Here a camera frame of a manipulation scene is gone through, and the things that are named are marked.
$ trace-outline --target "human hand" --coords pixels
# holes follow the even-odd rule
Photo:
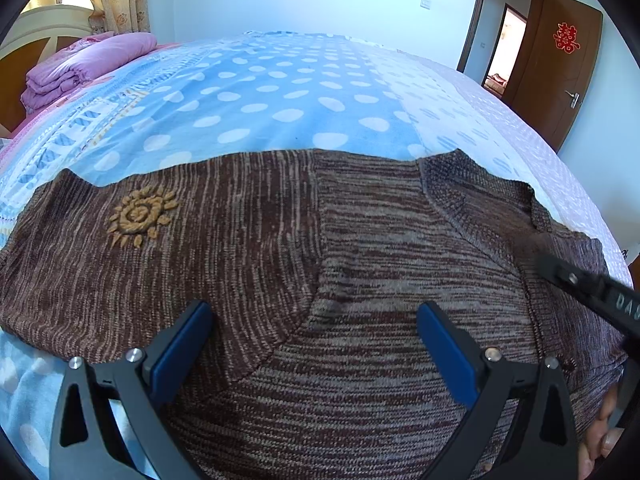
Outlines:
[[[614,384],[602,399],[598,418],[590,425],[584,442],[578,447],[578,480],[584,480],[593,471],[595,460],[606,458],[622,435],[621,428],[609,430],[607,419],[613,413],[618,401],[618,385]]]

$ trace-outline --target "door handle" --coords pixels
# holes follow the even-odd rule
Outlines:
[[[572,94],[571,92],[569,92],[568,90],[564,91],[565,94],[569,94],[569,97],[571,97],[571,108],[575,108],[575,105],[578,104],[578,99],[580,98],[580,94],[578,94],[578,92],[576,92],[575,94]]]

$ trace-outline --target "silver rivet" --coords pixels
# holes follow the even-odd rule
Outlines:
[[[84,359],[81,357],[72,357],[69,359],[69,368],[72,370],[78,370],[78,368],[82,366],[82,363],[84,363]]]
[[[127,353],[124,354],[124,358],[130,363],[137,363],[138,361],[140,361],[140,359],[142,359],[144,355],[145,352],[140,348],[132,348],[130,350],[127,350]]]
[[[488,361],[496,362],[502,359],[502,354],[497,348],[490,346],[484,351],[484,357],[487,358]]]
[[[555,370],[560,366],[560,361],[558,361],[558,359],[556,359],[555,357],[547,357],[545,359],[545,366],[547,368],[551,368],[552,370]]]

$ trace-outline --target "red chinese character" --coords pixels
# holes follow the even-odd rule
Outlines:
[[[576,48],[580,48],[580,43],[575,41],[577,35],[578,30],[573,25],[569,26],[566,22],[558,23],[558,31],[554,34],[556,47],[571,54]]]

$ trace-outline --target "pink blanket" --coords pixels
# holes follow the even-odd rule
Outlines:
[[[27,89],[20,99],[28,114],[78,85],[148,54],[157,44],[156,37],[148,32],[119,36],[107,32],[90,38],[82,38],[27,73]]]

